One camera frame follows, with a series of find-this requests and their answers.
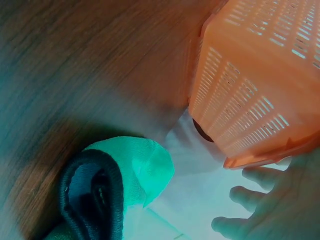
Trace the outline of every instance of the plastic basket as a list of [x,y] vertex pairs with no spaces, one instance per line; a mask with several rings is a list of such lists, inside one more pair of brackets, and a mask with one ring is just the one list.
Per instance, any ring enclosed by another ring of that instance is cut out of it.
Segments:
[[320,1],[230,0],[202,36],[189,112],[225,168],[320,145]]

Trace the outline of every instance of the floor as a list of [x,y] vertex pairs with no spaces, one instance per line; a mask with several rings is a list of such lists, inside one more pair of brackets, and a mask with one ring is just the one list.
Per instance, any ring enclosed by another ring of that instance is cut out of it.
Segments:
[[163,141],[220,0],[0,1],[0,236],[60,220],[59,172],[114,136]]

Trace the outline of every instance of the wooden floor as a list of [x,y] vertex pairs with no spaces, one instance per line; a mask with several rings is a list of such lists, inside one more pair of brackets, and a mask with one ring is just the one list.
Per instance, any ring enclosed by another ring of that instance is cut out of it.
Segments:
[[85,146],[164,139],[220,2],[0,1],[0,239],[40,239],[59,221],[58,173]]

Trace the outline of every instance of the dark hole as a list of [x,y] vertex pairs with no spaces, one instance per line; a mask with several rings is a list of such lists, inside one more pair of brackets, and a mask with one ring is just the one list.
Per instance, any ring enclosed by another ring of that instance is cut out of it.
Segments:
[[212,138],[205,133],[205,131],[202,129],[202,127],[194,119],[192,119],[192,120],[193,120],[193,124],[195,126],[195,129],[198,131],[198,133],[201,135],[201,137],[203,137],[208,142],[214,143]]

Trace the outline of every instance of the hand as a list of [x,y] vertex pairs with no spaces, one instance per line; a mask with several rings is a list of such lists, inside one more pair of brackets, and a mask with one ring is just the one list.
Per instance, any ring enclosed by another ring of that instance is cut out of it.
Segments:
[[232,188],[230,198],[253,214],[215,218],[213,230],[231,240],[320,240],[320,148],[293,157],[285,171],[253,167],[242,175],[271,191]]

